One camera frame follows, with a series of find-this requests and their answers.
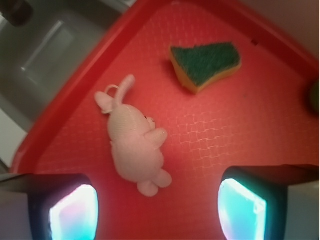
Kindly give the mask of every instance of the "gray surface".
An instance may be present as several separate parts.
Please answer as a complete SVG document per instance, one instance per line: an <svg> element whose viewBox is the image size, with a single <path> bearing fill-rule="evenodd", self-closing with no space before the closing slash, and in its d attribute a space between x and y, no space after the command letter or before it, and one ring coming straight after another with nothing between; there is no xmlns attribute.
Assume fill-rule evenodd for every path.
<svg viewBox="0 0 320 240"><path fill-rule="evenodd" d="M28 24L0 23L0 108L25 131L121 15L99 0L28 2Z"/></svg>
<svg viewBox="0 0 320 240"><path fill-rule="evenodd" d="M26 193L0 191L0 239L33 239Z"/></svg>
<svg viewBox="0 0 320 240"><path fill-rule="evenodd" d="M7 174L9 171L7 165L0 158L0 174Z"/></svg>

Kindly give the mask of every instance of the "yellow sponge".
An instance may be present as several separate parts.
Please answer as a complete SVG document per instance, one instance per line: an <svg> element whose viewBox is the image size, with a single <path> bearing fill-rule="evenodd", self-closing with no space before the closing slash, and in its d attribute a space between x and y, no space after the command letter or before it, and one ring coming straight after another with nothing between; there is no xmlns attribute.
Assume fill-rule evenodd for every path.
<svg viewBox="0 0 320 240"><path fill-rule="evenodd" d="M170 59L178 80L197 94L241 67L241 58L231 42L182 48L171 46Z"/></svg>

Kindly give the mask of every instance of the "plush toy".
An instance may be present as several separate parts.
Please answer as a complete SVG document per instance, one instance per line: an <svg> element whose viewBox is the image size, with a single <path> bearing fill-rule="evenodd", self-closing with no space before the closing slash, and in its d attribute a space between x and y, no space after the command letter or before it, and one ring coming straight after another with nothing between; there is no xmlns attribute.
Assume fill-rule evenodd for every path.
<svg viewBox="0 0 320 240"><path fill-rule="evenodd" d="M170 174L162 169L164 156L160 151L168 134L165 129L156 128L151 117L122 103L134 83L135 77L129 75L119 86L109 85L94 98L102 113L110 114L108 133L117 172L125 180L137 183L140 193L153 197L159 188L166 188L172 182ZM117 89L114 98L108 95L112 88Z"/></svg>

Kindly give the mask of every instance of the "bunny foot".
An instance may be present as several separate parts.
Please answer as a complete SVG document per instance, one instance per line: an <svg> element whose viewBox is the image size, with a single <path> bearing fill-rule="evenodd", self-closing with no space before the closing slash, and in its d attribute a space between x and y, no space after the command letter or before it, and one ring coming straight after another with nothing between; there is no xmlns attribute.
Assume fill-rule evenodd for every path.
<svg viewBox="0 0 320 240"><path fill-rule="evenodd" d="M146 197L153 197L159 191L158 186L155 185L152 181L138 182L137 187L139 192Z"/></svg>
<svg viewBox="0 0 320 240"><path fill-rule="evenodd" d="M152 182L160 188L166 188L172 183L172 177L167 171L160 169Z"/></svg>

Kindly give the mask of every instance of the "sink basin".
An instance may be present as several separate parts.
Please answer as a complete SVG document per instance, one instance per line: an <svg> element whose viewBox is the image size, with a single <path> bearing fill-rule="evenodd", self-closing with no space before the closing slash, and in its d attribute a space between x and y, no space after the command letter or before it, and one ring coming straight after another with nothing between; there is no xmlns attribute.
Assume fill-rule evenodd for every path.
<svg viewBox="0 0 320 240"><path fill-rule="evenodd" d="M0 109L29 131L129 7L120 0L28 0L32 19L0 23Z"/></svg>

